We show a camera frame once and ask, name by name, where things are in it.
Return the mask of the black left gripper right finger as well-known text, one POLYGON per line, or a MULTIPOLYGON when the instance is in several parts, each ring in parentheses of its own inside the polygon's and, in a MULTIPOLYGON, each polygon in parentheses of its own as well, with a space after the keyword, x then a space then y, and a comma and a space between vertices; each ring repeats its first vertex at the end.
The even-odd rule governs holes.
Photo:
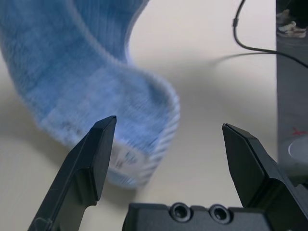
POLYGON ((249 132, 222 126, 229 172, 244 208, 261 210, 274 231, 308 229, 308 183, 292 182, 249 132))

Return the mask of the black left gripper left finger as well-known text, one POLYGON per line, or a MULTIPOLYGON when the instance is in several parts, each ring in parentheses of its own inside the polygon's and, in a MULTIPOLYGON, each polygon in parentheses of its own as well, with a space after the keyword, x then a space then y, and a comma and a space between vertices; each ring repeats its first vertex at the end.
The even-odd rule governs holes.
POLYGON ((30 231, 77 231, 85 210, 101 198, 116 117, 96 122, 69 152, 42 201, 30 231))

